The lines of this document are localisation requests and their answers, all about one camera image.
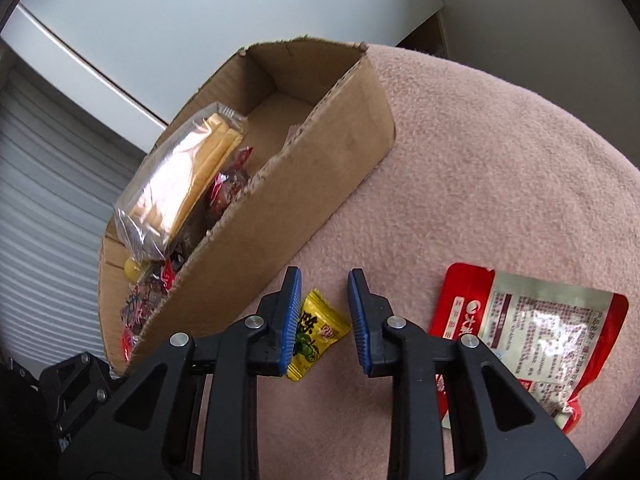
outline yellow candy wrapper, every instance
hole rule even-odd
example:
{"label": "yellow candy wrapper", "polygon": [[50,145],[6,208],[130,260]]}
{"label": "yellow candy wrapper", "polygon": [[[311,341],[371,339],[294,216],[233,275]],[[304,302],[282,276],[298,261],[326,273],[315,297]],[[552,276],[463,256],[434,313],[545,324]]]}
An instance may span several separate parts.
{"label": "yellow candy wrapper", "polygon": [[305,298],[287,377],[299,381],[329,346],[349,333],[349,322],[331,308],[315,288]]}

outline white wall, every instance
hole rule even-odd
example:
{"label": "white wall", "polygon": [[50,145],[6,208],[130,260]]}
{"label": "white wall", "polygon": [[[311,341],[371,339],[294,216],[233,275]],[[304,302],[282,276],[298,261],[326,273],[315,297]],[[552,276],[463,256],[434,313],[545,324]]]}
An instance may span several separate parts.
{"label": "white wall", "polygon": [[[162,131],[158,123],[171,122],[243,45],[304,35],[398,44],[441,6],[442,0],[20,0],[2,38],[76,104],[149,150]],[[127,95],[114,95],[114,86]]]}
{"label": "white wall", "polygon": [[444,0],[449,56],[542,95],[640,166],[640,32],[620,0]]}

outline red snack bag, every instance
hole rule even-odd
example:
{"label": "red snack bag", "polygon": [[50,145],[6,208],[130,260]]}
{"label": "red snack bag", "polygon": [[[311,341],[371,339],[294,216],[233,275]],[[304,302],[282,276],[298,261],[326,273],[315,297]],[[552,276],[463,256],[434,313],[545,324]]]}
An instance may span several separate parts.
{"label": "red snack bag", "polygon": [[172,288],[174,288],[175,281],[175,271],[173,262],[167,259],[160,270],[160,281],[162,282],[162,286],[164,287],[165,292],[169,292]]}
{"label": "red snack bag", "polygon": [[[582,415],[577,395],[598,377],[627,310],[621,294],[456,263],[430,333],[477,335],[568,433]],[[448,428],[442,378],[438,397]]]}
{"label": "red snack bag", "polygon": [[226,208],[249,182],[249,176],[242,168],[254,149],[238,150],[236,156],[224,170],[213,179],[207,192],[207,225],[209,228],[222,218]]}

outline pink carpet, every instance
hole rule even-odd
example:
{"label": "pink carpet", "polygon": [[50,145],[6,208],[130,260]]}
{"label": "pink carpet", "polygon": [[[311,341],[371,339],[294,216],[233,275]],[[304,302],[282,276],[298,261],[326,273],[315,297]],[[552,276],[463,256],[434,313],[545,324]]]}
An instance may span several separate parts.
{"label": "pink carpet", "polygon": [[[304,294],[318,287],[347,314],[347,272],[363,267],[372,292],[424,328],[456,261],[627,295],[625,326],[570,434],[591,463],[640,394],[640,173],[529,91],[415,52],[370,55],[398,140],[291,261]],[[385,478],[390,386],[363,375],[352,335],[298,383],[260,378],[262,478]]]}

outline clear plastic wrapper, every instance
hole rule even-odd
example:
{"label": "clear plastic wrapper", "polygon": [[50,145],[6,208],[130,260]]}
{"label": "clear plastic wrapper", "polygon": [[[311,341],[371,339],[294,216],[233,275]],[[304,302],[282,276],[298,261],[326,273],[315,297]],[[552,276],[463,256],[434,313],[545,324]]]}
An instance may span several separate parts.
{"label": "clear plastic wrapper", "polygon": [[142,163],[114,206],[118,237],[136,262],[165,254],[246,133],[246,118],[220,103],[190,117]]}

